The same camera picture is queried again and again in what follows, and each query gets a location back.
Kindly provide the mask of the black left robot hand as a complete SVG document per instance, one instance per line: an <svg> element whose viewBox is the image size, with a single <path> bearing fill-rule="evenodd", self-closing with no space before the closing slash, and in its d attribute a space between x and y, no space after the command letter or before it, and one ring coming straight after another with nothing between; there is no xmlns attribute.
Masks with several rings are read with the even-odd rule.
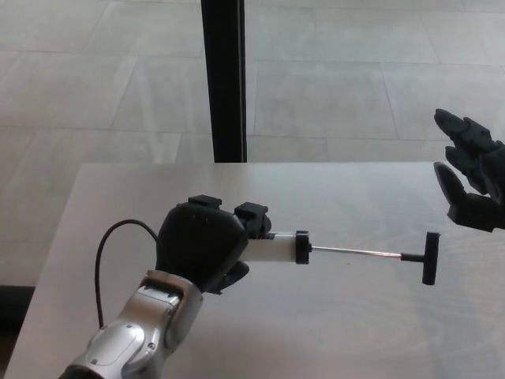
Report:
<svg viewBox="0 0 505 379"><path fill-rule="evenodd" d="M214 295L249 273L241 255L250 239L268 238L268 207L245 202L227 212L222 202L201 194L168 212L158 233L156 270L183 277L200 292Z"/></svg>

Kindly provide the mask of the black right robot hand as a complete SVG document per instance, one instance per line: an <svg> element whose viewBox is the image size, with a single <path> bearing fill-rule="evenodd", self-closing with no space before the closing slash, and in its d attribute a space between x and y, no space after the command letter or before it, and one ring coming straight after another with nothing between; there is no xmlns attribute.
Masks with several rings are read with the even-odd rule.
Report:
<svg viewBox="0 0 505 379"><path fill-rule="evenodd" d="M480 231L504 229L504 143L471 118L437 109L434 121L453 145L433 168L455 224Z"/></svg>

